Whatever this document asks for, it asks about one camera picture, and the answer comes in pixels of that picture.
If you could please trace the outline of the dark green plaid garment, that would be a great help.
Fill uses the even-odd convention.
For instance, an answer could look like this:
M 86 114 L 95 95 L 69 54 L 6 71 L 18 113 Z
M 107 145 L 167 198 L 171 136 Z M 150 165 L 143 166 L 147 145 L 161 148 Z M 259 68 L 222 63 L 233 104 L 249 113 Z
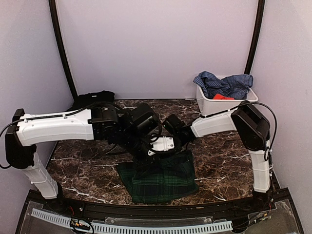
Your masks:
M 116 169 L 133 203 L 164 203 L 198 191 L 191 150 L 159 159 L 142 170 L 134 162 L 120 163 Z

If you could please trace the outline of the black t-shirt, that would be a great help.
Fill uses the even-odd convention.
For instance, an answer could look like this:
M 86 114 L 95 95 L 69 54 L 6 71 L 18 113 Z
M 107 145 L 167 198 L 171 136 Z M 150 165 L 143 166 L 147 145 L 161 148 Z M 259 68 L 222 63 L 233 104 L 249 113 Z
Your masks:
M 115 100 L 115 93 L 111 91 L 101 91 L 97 93 L 87 93 L 83 95 L 78 95 L 75 99 L 73 105 L 68 109 L 68 111 L 74 111 L 91 105 L 95 102 L 111 102 Z

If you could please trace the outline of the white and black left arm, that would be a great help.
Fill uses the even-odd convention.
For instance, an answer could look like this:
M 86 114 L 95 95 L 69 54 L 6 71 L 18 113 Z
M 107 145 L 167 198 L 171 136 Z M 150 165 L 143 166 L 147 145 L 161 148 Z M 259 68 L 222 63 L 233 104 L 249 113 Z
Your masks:
M 146 104 L 133 110 L 110 102 L 95 102 L 75 111 L 42 115 L 16 110 L 12 122 L 1 131 L 4 135 L 7 168 L 23 171 L 43 198 L 57 212 L 69 208 L 61 196 L 61 186 L 52 179 L 37 152 L 37 144 L 60 140 L 106 140 L 128 153 L 145 159 L 151 145 L 145 137 L 160 126 L 157 114 Z

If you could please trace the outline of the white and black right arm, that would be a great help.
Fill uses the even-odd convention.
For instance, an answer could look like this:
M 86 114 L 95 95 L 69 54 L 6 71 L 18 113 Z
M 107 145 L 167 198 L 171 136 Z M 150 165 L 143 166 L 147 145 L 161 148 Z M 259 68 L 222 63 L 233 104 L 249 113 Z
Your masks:
M 253 190 L 257 194 L 249 200 L 249 208 L 258 212 L 268 203 L 265 193 L 271 186 L 272 150 L 277 132 L 276 115 L 263 103 L 243 101 L 228 110 L 200 115 L 193 122 L 177 129 L 184 144 L 195 138 L 227 131 L 237 131 L 251 156 Z

